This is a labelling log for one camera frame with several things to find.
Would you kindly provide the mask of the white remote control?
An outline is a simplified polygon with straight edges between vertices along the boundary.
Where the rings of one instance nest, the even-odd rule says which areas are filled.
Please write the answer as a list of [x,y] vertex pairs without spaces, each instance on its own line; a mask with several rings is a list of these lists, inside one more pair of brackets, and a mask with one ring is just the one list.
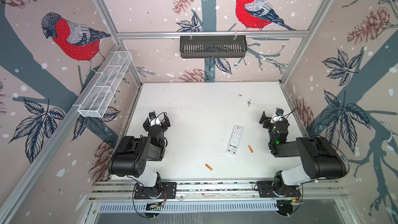
[[242,132],[243,132],[243,128],[242,127],[240,127],[238,125],[234,126],[232,135],[231,135],[230,140],[229,140],[229,144],[228,144],[228,148],[227,148],[227,154],[230,154],[232,156],[236,155]]

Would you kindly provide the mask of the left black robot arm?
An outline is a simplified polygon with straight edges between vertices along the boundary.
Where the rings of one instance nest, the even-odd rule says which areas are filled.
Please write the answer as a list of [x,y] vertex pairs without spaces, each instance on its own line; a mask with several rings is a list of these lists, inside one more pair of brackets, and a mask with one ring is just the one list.
[[135,181],[133,199],[175,199],[176,183],[164,183],[159,172],[147,166],[147,161],[161,162],[164,158],[167,139],[165,131],[171,126],[166,112],[150,112],[143,123],[147,132],[138,138],[125,136],[114,151],[108,172]]

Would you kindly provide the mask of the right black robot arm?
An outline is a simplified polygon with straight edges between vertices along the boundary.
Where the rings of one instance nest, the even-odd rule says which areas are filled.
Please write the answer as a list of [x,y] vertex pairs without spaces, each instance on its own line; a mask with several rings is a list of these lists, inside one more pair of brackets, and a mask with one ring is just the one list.
[[299,157],[301,163],[291,169],[276,172],[272,181],[258,181],[254,190],[260,198],[301,197],[299,187],[318,179],[340,179],[348,172],[348,166],[324,137],[299,137],[288,142],[289,122],[284,116],[278,119],[262,113],[259,123],[268,129],[268,147],[275,158]]

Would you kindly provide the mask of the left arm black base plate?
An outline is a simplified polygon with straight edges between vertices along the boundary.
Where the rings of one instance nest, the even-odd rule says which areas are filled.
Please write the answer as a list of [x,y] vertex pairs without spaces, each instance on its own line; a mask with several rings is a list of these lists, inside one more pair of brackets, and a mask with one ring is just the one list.
[[175,199],[177,191],[176,182],[163,182],[154,187],[144,187],[136,184],[134,187],[134,200]]

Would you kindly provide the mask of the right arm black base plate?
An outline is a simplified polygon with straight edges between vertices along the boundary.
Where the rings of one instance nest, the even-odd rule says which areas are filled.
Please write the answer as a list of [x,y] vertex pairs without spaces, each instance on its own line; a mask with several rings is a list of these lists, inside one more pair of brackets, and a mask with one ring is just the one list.
[[302,196],[298,186],[286,186],[283,183],[278,186],[273,181],[258,181],[254,190],[259,193],[260,198],[300,198]]

